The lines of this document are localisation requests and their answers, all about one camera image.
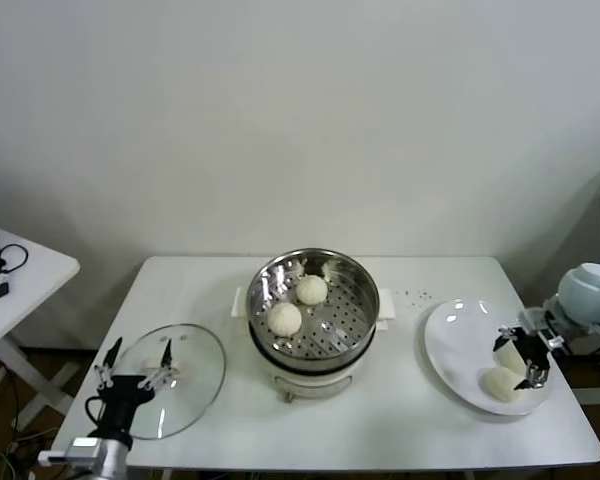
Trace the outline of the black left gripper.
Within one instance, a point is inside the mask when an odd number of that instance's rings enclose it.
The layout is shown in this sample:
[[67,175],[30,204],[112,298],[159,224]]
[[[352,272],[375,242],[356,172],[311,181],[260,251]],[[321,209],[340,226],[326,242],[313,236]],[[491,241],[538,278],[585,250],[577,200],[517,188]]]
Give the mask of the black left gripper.
[[114,375],[113,367],[123,338],[119,337],[107,351],[101,365],[94,370],[98,376],[97,389],[102,390],[99,399],[104,407],[98,420],[98,437],[132,443],[131,427],[138,408],[155,397],[154,389],[169,385],[174,379],[172,340],[166,343],[158,361],[148,360],[142,366],[141,375]]

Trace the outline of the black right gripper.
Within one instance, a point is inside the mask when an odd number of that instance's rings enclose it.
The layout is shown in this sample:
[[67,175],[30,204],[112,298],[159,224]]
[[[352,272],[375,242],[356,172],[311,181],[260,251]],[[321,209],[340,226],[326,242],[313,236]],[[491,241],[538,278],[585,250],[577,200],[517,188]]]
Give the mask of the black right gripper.
[[512,342],[523,360],[525,375],[515,390],[541,389],[549,379],[548,349],[537,335],[528,334],[522,327],[501,327],[493,346],[494,351]]

